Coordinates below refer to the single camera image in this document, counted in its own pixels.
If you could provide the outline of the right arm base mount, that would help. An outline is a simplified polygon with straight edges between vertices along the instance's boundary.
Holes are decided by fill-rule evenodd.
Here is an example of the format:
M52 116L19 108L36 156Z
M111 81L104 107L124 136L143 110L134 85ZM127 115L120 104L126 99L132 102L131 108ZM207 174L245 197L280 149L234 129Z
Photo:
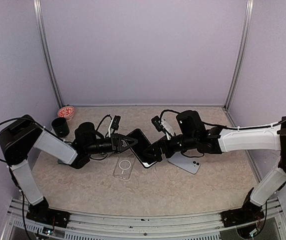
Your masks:
M242 225L263 219L265 214L261 207L253 208L237 208L221 212L223 225L225 228Z

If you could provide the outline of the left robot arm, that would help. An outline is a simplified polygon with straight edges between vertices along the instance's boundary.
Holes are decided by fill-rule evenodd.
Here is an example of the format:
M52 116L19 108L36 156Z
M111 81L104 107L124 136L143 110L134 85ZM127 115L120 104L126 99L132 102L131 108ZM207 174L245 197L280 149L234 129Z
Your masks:
M29 201L29 211L46 223L53 217L31 173L28 154L37 149L74 169L83 168L92 155L119 154L135 146L138 140L118 133L104 137L91 122L84 122L74 131L75 139L67 143L36 122L30 115L10 119L10 125L0 131L0 148L10 172L23 195Z

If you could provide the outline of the black phone with silver edge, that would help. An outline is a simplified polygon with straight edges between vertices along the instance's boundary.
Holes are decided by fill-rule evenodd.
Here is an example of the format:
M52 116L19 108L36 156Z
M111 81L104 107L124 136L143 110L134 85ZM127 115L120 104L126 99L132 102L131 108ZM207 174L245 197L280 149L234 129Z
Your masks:
M136 158L139 160L139 162L143 165L144 168L148 169L152 165L156 164L157 161L145 156L143 154L143 151L151 145L149 140L146 138L146 136L143 134L142 130L139 128L136 128L132 132L130 132L128 137L135 138L138 140L138 143L134 145L131 150L136 156Z

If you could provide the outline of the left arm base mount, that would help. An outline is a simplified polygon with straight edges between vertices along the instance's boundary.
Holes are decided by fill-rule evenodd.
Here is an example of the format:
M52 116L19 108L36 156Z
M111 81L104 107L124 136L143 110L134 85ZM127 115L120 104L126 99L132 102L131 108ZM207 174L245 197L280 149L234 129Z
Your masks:
M45 215L40 215L29 210L26 214L27 219L38 223L50 225L53 227L67 228L70 213L67 211L56 210L49 208Z

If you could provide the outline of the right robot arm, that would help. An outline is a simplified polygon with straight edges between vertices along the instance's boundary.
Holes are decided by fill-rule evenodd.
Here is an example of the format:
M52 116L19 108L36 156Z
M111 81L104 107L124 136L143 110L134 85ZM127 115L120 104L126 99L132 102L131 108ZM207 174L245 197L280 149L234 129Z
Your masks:
M143 154L160 161L162 155L196 149L201 154L222 154L238 150L274 150L280 152L279 163L246 196L238 217L249 222L267 200L286 184L286 116L268 125L227 127L203 122L195 110L176 115L181 134L170 134L143 150Z

